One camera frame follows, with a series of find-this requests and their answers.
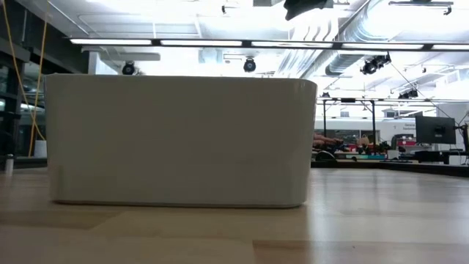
person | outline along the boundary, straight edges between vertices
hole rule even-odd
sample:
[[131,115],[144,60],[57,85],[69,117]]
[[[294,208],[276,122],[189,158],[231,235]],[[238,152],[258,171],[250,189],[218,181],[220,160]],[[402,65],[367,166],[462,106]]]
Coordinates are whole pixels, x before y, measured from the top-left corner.
[[340,139],[331,139],[328,137],[325,137],[321,134],[314,133],[313,135],[313,146],[323,146],[325,144],[337,144],[339,142],[342,142]]

computer monitor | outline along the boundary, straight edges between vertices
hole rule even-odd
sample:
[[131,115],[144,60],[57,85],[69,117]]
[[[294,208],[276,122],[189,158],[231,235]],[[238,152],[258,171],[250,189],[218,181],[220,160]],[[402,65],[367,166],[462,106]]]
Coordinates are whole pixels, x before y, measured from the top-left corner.
[[416,117],[418,143],[456,144],[454,118]]

white box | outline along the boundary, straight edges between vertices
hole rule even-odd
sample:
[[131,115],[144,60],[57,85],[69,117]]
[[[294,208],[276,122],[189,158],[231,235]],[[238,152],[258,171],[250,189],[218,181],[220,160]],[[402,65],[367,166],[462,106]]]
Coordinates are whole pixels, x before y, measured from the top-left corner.
[[292,207],[306,199],[316,85],[275,78],[45,78],[58,202]]

yellow cable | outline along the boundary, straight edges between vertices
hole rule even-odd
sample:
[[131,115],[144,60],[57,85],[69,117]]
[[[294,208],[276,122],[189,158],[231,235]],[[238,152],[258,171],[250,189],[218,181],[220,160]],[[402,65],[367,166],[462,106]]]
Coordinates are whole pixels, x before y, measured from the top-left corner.
[[[16,76],[18,77],[18,83],[20,84],[21,93],[23,94],[24,102],[28,106],[28,111],[29,111],[29,114],[31,115],[31,119],[34,120],[34,116],[32,114],[32,111],[29,109],[28,98],[26,97],[26,93],[24,92],[23,81],[21,80],[21,74],[20,74],[20,71],[18,69],[18,64],[16,63],[15,48],[13,47],[12,34],[11,34],[11,30],[10,30],[10,23],[8,21],[7,2],[6,1],[3,1],[3,12],[4,12],[4,17],[5,17],[5,24],[7,25],[7,33],[8,33],[8,40],[10,42],[10,49],[12,50],[13,64],[15,66]],[[37,123],[34,122],[33,124],[37,129],[37,134],[40,136],[40,138],[42,140],[45,140],[45,137],[41,134],[39,128],[37,127]]]
[[39,98],[39,88],[41,86],[41,76],[43,72],[43,59],[44,59],[44,47],[45,47],[45,35],[47,33],[47,15],[49,13],[49,2],[45,0],[46,11],[44,15],[44,31],[43,31],[43,42],[41,45],[41,56],[39,58],[39,75],[37,76],[37,87],[36,87],[36,98],[34,99],[34,113],[32,118],[32,126],[31,126],[31,138],[29,140],[29,152],[28,157],[31,157],[32,154],[32,145],[33,141],[35,140],[34,136],[34,128],[37,129],[37,133],[40,133],[39,128],[37,127],[36,123],[36,114],[37,114],[37,99]]

wooden table surface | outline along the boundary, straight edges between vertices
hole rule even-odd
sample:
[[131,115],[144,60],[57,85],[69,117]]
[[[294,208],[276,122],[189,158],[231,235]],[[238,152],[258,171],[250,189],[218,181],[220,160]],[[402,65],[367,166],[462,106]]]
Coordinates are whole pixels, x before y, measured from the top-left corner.
[[468,263],[469,181],[313,169],[294,209],[57,205],[0,176],[0,263]]

